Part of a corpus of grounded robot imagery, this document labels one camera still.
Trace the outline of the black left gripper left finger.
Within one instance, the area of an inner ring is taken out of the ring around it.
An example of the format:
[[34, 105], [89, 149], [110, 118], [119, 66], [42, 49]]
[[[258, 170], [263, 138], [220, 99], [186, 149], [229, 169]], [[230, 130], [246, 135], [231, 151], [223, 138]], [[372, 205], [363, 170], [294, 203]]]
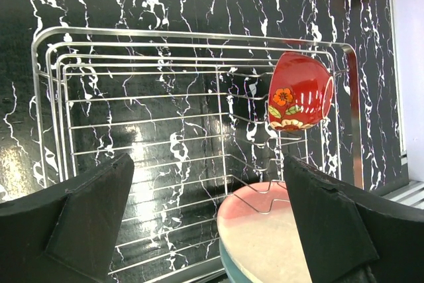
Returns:
[[108, 282], [133, 182], [128, 154], [1, 204], [2, 282]]

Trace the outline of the teal plate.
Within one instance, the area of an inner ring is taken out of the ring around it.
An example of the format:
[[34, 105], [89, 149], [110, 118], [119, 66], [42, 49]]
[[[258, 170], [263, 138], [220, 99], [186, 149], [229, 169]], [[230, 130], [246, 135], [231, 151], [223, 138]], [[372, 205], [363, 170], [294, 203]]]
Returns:
[[225, 272], [232, 283], [251, 283], [251, 281], [239, 270], [235, 263], [231, 260], [222, 240], [219, 240], [219, 251], [221, 262]]

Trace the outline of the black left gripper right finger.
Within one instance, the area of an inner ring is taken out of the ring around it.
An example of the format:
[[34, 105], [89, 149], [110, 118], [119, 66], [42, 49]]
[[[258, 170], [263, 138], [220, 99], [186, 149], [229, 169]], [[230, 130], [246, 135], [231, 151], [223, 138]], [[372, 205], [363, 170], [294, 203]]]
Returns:
[[284, 180], [313, 282], [423, 281], [423, 210], [288, 154]]

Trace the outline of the red floral ceramic bowl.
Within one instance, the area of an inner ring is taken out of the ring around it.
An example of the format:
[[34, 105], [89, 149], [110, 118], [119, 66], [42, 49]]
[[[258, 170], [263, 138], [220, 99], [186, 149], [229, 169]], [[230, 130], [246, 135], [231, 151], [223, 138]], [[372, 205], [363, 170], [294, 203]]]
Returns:
[[320, 61], [297, 52], [280, 56], [268, 92], [268, 121], [276, 131], [309, 129], [329, 114], [334, 76]]

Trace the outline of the cream pink plate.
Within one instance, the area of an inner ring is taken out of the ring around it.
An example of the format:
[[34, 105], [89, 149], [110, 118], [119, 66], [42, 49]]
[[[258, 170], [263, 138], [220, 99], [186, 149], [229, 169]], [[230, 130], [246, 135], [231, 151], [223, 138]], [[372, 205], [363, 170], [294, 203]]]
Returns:
[[251, 282], [310, 282], [284, 182], [243, 186], [224, 199], [217, 228], [231, 260]]

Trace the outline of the black marble pattern mat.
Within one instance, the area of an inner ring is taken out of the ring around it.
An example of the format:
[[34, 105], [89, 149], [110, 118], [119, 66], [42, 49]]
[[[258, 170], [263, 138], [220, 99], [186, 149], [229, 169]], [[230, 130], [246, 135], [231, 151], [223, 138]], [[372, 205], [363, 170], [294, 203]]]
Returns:
[[392, 0], [1, 0], [1, 199], [42, 190], [30, 47], [50, 27], [343, 42], [358, 60], [364, 187], [407, 182], [401, 164]]

